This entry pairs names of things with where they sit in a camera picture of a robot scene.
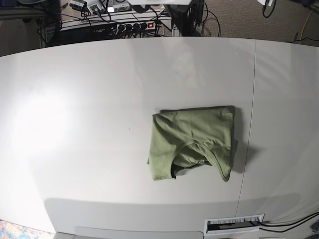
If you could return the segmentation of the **green T-shirt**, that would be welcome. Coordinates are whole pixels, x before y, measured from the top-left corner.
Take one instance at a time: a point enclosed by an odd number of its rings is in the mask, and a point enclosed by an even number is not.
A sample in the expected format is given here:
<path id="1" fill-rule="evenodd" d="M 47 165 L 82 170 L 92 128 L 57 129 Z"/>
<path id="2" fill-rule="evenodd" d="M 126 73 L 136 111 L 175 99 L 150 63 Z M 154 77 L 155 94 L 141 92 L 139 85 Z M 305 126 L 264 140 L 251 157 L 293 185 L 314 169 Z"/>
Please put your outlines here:
<path id="1" fill-rule="evenodd" d="M 213 166 L 227 182 L 233 167 L 234 106 L 161 111 L 152 116 L 147 164 L 155 181 Z"/>

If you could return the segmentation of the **black power strip red switch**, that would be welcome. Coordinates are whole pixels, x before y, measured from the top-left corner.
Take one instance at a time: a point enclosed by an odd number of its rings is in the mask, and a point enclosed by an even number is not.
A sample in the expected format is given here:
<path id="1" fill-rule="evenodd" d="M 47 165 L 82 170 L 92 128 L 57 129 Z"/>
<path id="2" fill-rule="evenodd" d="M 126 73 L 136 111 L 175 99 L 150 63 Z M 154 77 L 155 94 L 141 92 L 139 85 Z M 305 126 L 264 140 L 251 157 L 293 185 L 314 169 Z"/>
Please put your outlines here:
<path id="1" fill-rule="evenodd" d="M 92 26 L 94 33 L 102 33 L 111 36 L 120 36 L 120 35 L 135 35 L 135 34 L 149 34 L 152 36 L 158 36 L 154 30 L 147 30 L 147 24 L 142 23 L 110 23 L 103 25 Z"/>

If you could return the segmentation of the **white overhead mount plate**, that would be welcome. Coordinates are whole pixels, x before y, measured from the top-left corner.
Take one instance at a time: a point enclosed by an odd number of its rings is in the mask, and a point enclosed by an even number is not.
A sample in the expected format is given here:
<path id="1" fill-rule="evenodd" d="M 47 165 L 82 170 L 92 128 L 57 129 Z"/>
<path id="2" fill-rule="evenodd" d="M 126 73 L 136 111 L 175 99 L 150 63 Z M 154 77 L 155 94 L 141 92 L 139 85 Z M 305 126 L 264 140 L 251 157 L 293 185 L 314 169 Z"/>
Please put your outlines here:
<path id="1" fill-rule="evenodd" d="M 128 0 L 131 5 L 189 5 L 191 0 Z"/>

